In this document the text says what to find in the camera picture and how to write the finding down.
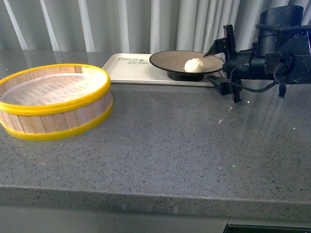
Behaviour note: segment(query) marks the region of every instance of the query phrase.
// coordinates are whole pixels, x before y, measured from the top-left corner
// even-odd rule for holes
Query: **granite countertop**
[[[1,51],[0,79],[30,67],[111,54]],[[251,87],[263,81],[244,82]],[[0,127],[0,204],[311,218],[311,85],[232,103],[215,88],[112,84],[96,128],[32,142]]]

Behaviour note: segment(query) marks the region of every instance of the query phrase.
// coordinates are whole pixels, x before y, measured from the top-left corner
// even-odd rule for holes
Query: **bamboo steamer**
[[[20,139],[74,136],[100,124],[111,109],[110,78],[98,67],[57,64],[0,80],[0,123]]]

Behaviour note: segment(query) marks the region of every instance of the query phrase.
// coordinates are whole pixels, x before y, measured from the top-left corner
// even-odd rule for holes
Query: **white mesh liner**
[[[62,103],[91,94],[106,82],[104,74],[51,74],[12,87],[0,100],[28,106]]]

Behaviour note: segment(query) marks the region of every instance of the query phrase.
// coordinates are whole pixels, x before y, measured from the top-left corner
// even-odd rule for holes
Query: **white curtain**
[[[0,0],[0,50],[207,52],[232,24],[237,50],[257,37],[266,9],[309,0]]]

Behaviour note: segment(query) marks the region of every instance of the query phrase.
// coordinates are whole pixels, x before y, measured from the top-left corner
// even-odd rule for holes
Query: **yellow rim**
[[[35,70],[52,68],[52,67],[87,67],[87,68],[97,69],[106,75],[107,82],[101,88],[94,91],[93,93],[87,96],[83,96],[81,98],[75,99],[75,100],[71,100],[71,101],[67,101],[63,103],[44,105],[44,106],[23,106],[23,105],[9,104],[9,103],[0,101],[0,110],[6,113],[10,113],[14,115],[21,115],[21,116],[37,116],[37,115],[49,115],[49,114],[63,113],[63,112],[71,111],[77,108],[84,107],[90,103],[93,103],[96,100],[103,97],[109,91],[111,81],[110,81],[110,77],[108,73],[99,67],[85,65],[85,64],[56,64],[56,65],[49,65],[49,66],[43,66],[43,67],[35,67],[35,68],[23,70],[21,72],[12,74],[2,79],[0,81],[0,85],[2,85],[4,82],[18,75],[22,75],[22,74],[32,72]]]
[[[78,135],[80,133],[83,133],[85,131],[88,131],[95,126],[99,125],[102,123],[111,113],[112,111],[112,102],[109,106],[109,108],[98,118],[88,122],[87,124],[81,125],[79,127],[70,129],[70,130],[65,130],[65,131],[60,131],[60,132],[55,132],[55,133],[39,133],[39,134],[33,134],[33,133],[22,133],[22,132],[17,132],[13,131],[11,129],[6,128],[5,126],[4,129],[13,137],[23,139],[23,140],[30,140],[30,141],[50,141],[50,140],[57,140],[57,139],[63,139],[66,137],[71,137]]]

